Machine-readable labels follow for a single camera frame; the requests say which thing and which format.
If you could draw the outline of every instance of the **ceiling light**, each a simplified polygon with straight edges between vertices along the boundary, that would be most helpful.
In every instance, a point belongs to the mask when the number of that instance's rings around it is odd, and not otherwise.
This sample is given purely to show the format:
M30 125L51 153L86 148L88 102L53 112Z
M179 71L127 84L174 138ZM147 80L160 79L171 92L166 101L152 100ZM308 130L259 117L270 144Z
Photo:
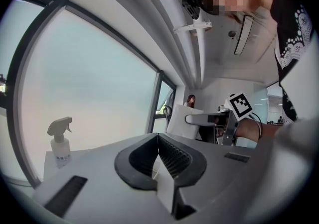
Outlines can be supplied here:
M243 25L241 27L239 40L237 42L237 46L234 52L235 55L241 55L241 53L243 52L251 27L253 25L253 21L254 21L254 18L252 16L244 15Z

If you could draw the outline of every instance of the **black slot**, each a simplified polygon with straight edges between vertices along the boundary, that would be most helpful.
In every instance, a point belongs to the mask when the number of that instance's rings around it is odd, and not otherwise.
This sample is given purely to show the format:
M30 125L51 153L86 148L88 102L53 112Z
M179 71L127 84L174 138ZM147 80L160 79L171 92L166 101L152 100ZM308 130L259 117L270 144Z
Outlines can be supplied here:
M62 218L87 180L87 178L73 176L44 207Z
M236 153L231 153L231 152L228 152L224 157L230 158L230 159L233 159L233 160L237 160L237 161L240 161L240 162L244 162L244 163L247 163L248 160L250 159L249 156L238 155Z

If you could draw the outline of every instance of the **frosted window glass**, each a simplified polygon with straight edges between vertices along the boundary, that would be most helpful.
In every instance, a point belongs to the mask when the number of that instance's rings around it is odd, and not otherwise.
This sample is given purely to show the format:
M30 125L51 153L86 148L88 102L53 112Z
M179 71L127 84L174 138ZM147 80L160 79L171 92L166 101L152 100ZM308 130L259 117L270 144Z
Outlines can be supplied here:
M0 74L7 78L9 66L23 34L43 7L13 0L0 23Z
M71 151L144 134L155 77L122 44L63 10L38 40L22 88L23 139L39 176L56 119L72 117Z
M168 86L165 82L161 83L157 111L159 111L161 109L161 107L164 105L166 99L169 98L169 96L172 94L172 92L173 92L173 90L170 88L170 86Z
M155 119L153 133L165 133L166 123L167 123L167 121L165 118Z
M267 88L254 83L254 94L251 97L253 112L257 114L262 123L267 124L268 94Z
M0 22L0 74L7 78L9 66L23 34L43 7L21 0L13 0ZM0 108L0 168L4 175L26 181L15 157L6 119Z

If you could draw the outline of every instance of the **white bracket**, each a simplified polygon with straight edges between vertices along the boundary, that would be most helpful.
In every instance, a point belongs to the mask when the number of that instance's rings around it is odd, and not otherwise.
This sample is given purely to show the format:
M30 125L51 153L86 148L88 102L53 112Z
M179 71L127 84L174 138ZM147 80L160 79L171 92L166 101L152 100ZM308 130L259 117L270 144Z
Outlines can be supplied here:
M193 29L200 29L200 28L209 28L209 27L213 27L211 22L200 22L193 25L186 25L183 27L174 28L174 33L177 34L179 32L185 32L185 31L190 31Z

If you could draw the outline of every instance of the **white chair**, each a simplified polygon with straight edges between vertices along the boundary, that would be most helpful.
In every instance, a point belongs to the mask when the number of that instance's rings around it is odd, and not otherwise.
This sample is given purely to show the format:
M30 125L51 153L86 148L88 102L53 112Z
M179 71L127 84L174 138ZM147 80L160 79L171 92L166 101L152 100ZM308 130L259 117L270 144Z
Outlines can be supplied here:
M176 105L170 118L166 133L189 139L196 139L199 126L186 123L185 117L190 114L202 114L204 111L186 106Z

